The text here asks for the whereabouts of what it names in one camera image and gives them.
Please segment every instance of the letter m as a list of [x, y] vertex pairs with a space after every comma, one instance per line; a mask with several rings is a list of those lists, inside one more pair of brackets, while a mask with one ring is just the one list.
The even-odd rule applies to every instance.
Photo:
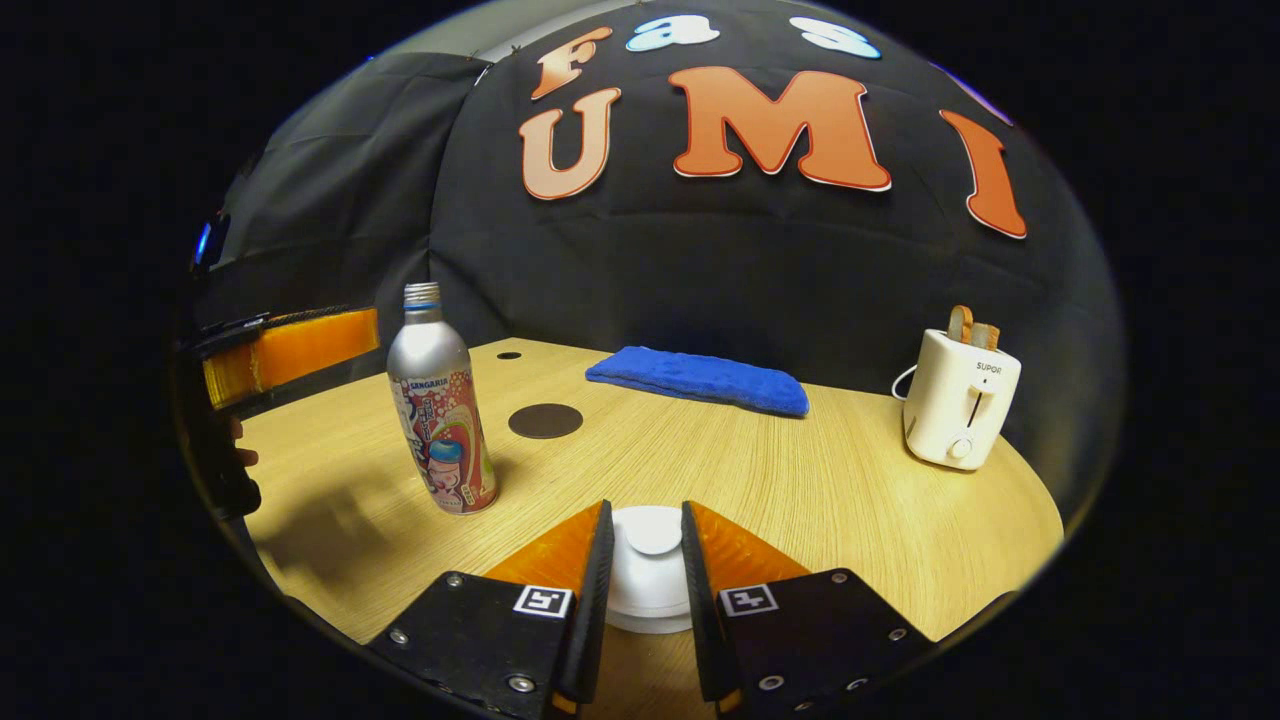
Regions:
[[800, 133], [809, 129], [809, 154], [800, 173], [815, 182], [888, 190], [888, 170], [876, 161], [863, 117], [863, 83], [832, 73], [796, 73], [777, 100], [769, 100], [732, 68], [690, 68], [672, 73], [689, 102], [689, 150], [676, 158], [687, 177], [726, 177], [742, 169], [728, 149], [726, 126], [768, 174], [786, 164]]

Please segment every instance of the aluminum bottle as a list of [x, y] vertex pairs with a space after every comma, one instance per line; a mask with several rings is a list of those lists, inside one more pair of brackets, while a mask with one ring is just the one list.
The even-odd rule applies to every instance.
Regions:
[[413, 464], [435, 503], [454, 515], [498, 498], [476, 409], [471, 355], [444, 322], [436, 283], [404, 286], [404, 327], [387, 356], [392, 398]]

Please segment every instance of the black fabric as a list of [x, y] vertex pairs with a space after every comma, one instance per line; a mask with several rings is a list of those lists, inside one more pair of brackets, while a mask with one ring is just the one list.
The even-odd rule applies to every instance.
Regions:
[[440, 158], [486, 67], [426, 53], [370, 60], [289, 117], [232, 183], [230, 229], [197, 320], [374, 305], [383, 346], [256, 398], [246, 415], [385, 370], [403, 287], [429, 279]]
[[[721, 37], [648, 53], [625, 49], [632, 28], [704, 14]], [[883, 56], [820, 49], [788, 23], [826, 19], [861, 32]], [[571, 83], [539, 101], [536, 59], [600, 26], [613, 36]], [[795, 164], [776, 176], [728, 135], [745, 167], [728, 178], [685, 178], [684, 91], [676, 70], [726, 65], [776, 99], [800, 70], [851, 77], [886, 192], [819, 184]], [[541, 201], [521, 179], [518, 127], [549, 109], [553, 161], [579, 156], [580, 97], [618, 87], [608, 164], [580, 195]], [[1005, 145], [1029, 234], [1012, 240], [975, 222], [948, 109]], [[686, 0], [627, 6], [559, 29], [497, 63], [458, 117], [440, 167], [433, 269], [467, 277], [484, 301], [468, 307], [512, 334], [616, 351], [625, 345], [716, 355], [777, 368], [803, 382], [887, 393], [910, 366], [924, 328], [954, 304], [1002, 331], [1023, 363], [1005, 437], [1048, 486], [1064, 520], [1106, 470], [1124, 395], [1123, 327], [1097, 238], [1070, 188], [1018, 128], [970, 99], [927, 59], [836, 14], [772, 1]], [[451, 306], [451, 316], [458, 310]], [[477, 324], [467, 319], [470, 325]], [[468, 342], [493, 336], [466, 336]]]
[[[708, 17], [721, 36], [625, 49], [641, 23], [685, 13]], [[788, 23], [795, 15], [856, 29], [882, 58], [818, 47]], [[595, 44], [581, 76], [531, 101], [536, 60], [600, 26], [613, 36]], [[796, 161], [808, 135], [776, 176], [731, 132], [741, 172], [680, 177], [672, 161], [686, 149], [686, 99], [667, 77], [705, 65], [735, 68], [773, 99], [800, 70], [858, 79], [892, 188], [804, 178]], [[1004, 434], [1070, 524], [1108, 466], [1120, 427], [1123, 327], [1092, 227], [1020, 129], [873, 28], [772, 0], [628, 5], [562, 28], [480, 77], [485, 67], [381, 56], [289, 118], [228, 193], [230, 233], [201, 319], [375, 302], [385, 348], [401, 323], [403, 284], [434, 279], [470, 346], [508, 336], [611, 352], [645, 345], [887, 393], [915, 361], [923, 331], [943, 327], [963, 302], [998, 325], [1001, 347], [1023, 363]], [[581, 132], [572, 105], [605, 87], [622, 96], [603, 174], [573, 197], [530, 196], [518, 127], [562, 110], [553, 161], [572, 165]], [[969, 215], [968, 155], [940, 109], [1005, 145], [1025, 240]], [[384, 356], [305, 378], [268, 404], [381, 372]]]

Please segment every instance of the black background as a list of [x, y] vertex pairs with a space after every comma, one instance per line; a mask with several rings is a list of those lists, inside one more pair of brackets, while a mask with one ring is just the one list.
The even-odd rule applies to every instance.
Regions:
[[[37, 263], [27, 283], [61, 301], [12, 300], [33, 340], [14, 355], [28, 377], [49, 373], [14, 383], [15, 398], [36, 391], [18, 405], [33, 430], [18, 445], [38, 454], [10, 488], [29, 532], [10, 552], [36, 565], [10, 633], [29, 675], [19, 716], [436, 714], [255, 585], [198, 505], [166, 416], [173, 292], [237, 167], [329, 82], [463, 8], [321, 5], [40, 9], [17, 31], [14, 197], [32, 223], [12, 243]], [[1267, 543], [1238, 542], [1265, 509], [1252, 488], [1275, 474], [1249, 466], [1274, 446], [1249, 370], [1249, 313], [1275, 265], [1261, 217], [1276, 143], [1251, 109], [1274, 83], [1251, 76], [1267, 63], [1265, 20], [1129, 0], [841, 8], [1039, 141], [1098, 227], [1133, 337], [1121, 460], [1079, 536], [877, 708], [1243, 715], [1268, 687], [1257, 623], [1274, 564]]]

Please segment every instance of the bottle label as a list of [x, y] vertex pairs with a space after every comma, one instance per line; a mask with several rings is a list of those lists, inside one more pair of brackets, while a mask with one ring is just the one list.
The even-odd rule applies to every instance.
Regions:
[[392, 380], [392, 397], [417, 471], [445, 512], [484, 510], [498, 497], [476, 413], [471, 370]]

